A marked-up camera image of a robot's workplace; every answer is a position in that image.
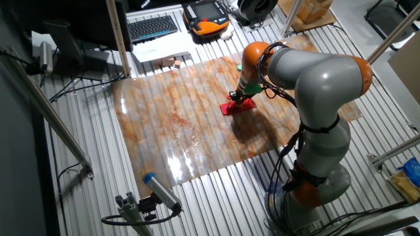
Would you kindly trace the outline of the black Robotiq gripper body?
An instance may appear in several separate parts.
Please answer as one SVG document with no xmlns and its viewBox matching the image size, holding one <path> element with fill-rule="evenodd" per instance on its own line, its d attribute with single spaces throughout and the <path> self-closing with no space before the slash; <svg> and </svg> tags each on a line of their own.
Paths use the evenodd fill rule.
<svg viewBox="0 0 420 236">
<path fill-rule="evenodd" d="M 246 97 L 243 95 L 243 92 L 240 91 L 240 90 L 235 90 L 235 91 L 230 91 L 229 92 L 228 99 L 233 101 L 233 102 L 235 102 L 237 100 L 240 101 L 242 98 L 246 99 Z"/>
</svg>

